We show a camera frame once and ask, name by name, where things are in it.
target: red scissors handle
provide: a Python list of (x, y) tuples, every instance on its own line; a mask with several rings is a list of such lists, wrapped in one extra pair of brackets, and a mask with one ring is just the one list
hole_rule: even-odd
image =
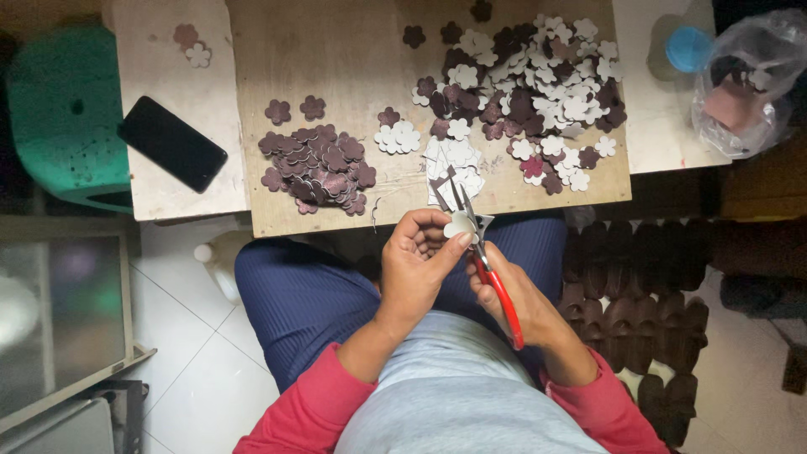
[(476, 263), (476, 271), (479, 274), (479, 279), (482, 281), (482, 284), (490, 285), (496, 290), (496, 295), (499, 297), (499, 302), (502, 304), (502, 309), (504, 310), (504, 316), (507, 318), (508, 325), (510, 325), (512, 336), (509, 336), (509, 338), (513, 349), (521, 350), (524, 348), (524, 335), (521, 333), (521, 324), (518, 322), (516, 308), (512, 305), (510, 295), (508, 295), (507, 290), (504, 288), (499, 273), (495, 270), (490, 272), (485, 271), (485, 266), (478, 257), (474, 257), (474, 262)]

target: scissors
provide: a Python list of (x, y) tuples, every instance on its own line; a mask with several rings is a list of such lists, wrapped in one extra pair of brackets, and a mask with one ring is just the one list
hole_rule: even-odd
[(510, 326), (511, 336), (510, 343), (512, 344), (513, 349), (521, 350), (524, 348), (524, 335), (521, 333), (521, 324), (518, 322), (518, 316), (516, 315), (516, 308), (512, 305), (512, 300), (510, 299), (510, 295), (508, 295), (507, 290), (504, 288), (504, 284), (502, 283), (501, 278), (499, 277), (499, 273), (497, 273), (491, 264), (487, 261), (487, 256), (485, 255), (485, 240), (484, 234), (485, 229), (492, 221), (492, 216), (477, 216), (474, 214), (473, 207), (470, 206), (470, 199), (468, 199), (468, 195), (465, 193), (465, 188), (460, 186), (460, 190), (462, 191), (462, 200), (459, 198), (459, 194), (457, 193), (457, 187), (454, 186), (454, 180), (449, 178), (451, 182), (451, 191), (454, 193), (454, 199), (457, 201), (457, 209), (460, 211), (465, 211), (466, 215), (470, 219), (471, 224), (474, 225), (474, 230), (476, 232), (476, 236), (479, 238), (479, 242), (474, 245), (474, 263), (476, 264), (476, 271), (479, 274), (479, 279), (482, 281), (482, 284), (490, 285), (496, 290), (496, 295), (499, 297), (499, 302), (502, 304), (502, 309), (504, 310), (504, 316), (507, 318), (507, 323)]

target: green plastic stool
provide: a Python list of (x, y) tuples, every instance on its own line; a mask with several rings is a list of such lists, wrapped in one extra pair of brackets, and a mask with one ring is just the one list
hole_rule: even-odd
[(100, 25), (57, 29), (19, 51), (6, 86), (31, 177), (56, 198), (132, 213), (115, 37)]

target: metal frame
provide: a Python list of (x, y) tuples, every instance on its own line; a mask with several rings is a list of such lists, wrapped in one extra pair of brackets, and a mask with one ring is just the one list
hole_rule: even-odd
[[(95, 385), (101, 380), (137, 364), (140, 361), (157, 353), (156, 348), (150, 350), (142, 347), (133, 338), (132, 331), (132, 302), (129, 287), (129, 259), (126, 239), (126, 226), (131, 217), (118, 216), (114, 218), (69, 217), (69, 216), (0, 216), (0, 240), (36, 242), (53, 238), (90, 238), (90, 237), (118, 237), (120, 247), (120, 283), (121, 301), (123, 302), (123, 342), (124, 357), (113, 364), (87, 376), (71, 385), (54, 391), (47, 389), (48, 378), (45, 377), (46, 390), (50, 391), (45, 397), (20, 410), (0, 418), (0, 433), (17, 426), (21, 422), (36, 416), (48, 408), (64, 401), (68, 397), (80, 393), (84, 389)], [(50, 304), (44, 304), (42, 314), (49, 313)], [(45, 349), (52, 349), (52, 343), (45, 344)], [(52, 351), (44, 352), (45, 359), (52, 359)]]

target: fingernail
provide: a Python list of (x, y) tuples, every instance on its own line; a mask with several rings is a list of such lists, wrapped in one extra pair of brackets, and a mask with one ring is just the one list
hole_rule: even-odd
[(470, 242), (474, 241), (474, 234), (465, 232), (459, 236), (459, 245), (462, 247), (468, 247)]

